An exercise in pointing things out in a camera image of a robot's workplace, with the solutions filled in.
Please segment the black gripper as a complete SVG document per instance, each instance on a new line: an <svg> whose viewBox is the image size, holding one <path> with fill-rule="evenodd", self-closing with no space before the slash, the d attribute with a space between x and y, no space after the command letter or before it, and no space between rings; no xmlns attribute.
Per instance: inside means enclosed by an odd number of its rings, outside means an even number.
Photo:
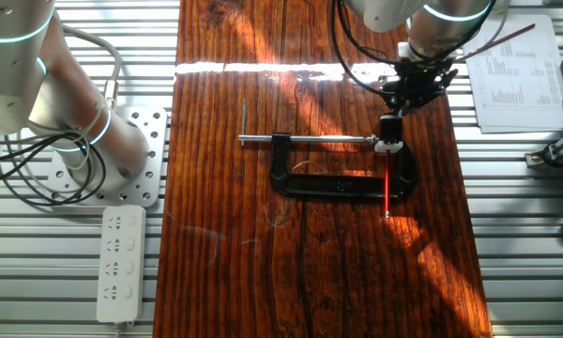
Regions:
<svg viewBox="0 0 563 338"><path fill-rule="evenodd" d="M385 104L391 113L403 115L403 107L415 110L446 93L456 76L450 60L434 62L404 61L396 66L398 77L381 86Z"/></svg>

